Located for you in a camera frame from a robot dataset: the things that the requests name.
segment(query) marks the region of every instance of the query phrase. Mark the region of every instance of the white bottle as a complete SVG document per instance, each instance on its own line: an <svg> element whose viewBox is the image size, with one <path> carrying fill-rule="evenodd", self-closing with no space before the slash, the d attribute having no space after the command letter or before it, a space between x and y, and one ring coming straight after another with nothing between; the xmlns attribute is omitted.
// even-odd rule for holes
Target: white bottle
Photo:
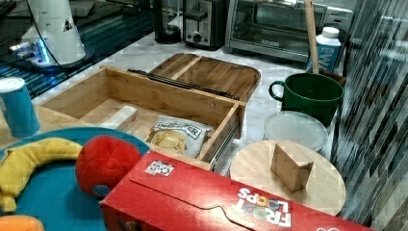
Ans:
<svg viewBox="0 0 408 231"><path fill-rule="evenodd" d="M324 27L321 35L316 37L318 43L319 68L332 72L342 44L339 39L339 30L333 27Z"/></svg>

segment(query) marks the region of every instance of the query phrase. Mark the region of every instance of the clear plastic lid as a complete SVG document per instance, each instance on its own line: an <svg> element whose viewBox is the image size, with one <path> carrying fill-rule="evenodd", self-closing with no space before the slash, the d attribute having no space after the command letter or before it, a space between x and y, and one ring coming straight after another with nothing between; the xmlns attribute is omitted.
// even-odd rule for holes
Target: clear plastic lid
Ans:
<svg viewBox="0 0 408 231"><path fill-rule="evenodd" d="M320 151L328 138L327 129L318 120L291 111L268 116L264 132L266 140L290 140L314 151Z"/></svg>

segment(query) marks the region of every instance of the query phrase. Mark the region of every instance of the white appliance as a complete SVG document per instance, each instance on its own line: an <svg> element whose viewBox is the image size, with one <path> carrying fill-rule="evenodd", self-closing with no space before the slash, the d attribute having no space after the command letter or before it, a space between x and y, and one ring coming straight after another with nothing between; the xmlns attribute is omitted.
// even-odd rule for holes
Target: white appliance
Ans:
<svg viewBox="0 0 408 231"><path fill-rule="evenodd" d="M11 50L39 67L70 66L86 56L68 0L27 0L34 24Z"/></svg>

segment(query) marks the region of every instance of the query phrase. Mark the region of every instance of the yellow toy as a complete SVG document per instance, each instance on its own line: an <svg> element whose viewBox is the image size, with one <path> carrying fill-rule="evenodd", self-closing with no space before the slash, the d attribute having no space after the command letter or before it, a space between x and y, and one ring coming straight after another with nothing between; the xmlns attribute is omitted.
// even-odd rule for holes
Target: yellow toy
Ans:
<svg viewBox="0 0 408 231"><path fill-rule="evenodd" d="M6 151L0 163L0 208L12 212L15 198L25 188L36 167L60 160L76 160L82 146L61 138L48 138Z"/></svg>

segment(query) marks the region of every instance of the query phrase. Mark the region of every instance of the blue cup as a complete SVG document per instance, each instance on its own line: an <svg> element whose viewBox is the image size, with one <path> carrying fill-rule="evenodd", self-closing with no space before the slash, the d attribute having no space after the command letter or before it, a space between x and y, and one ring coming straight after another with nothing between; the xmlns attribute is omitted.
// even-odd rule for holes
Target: blue cup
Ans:
<svg viewBox="0 0 408 231"><path fill-rule="evenodd" d="M0 79L0 110L14 137L30 137L39 130L38 118L23 79Z"/></svg>

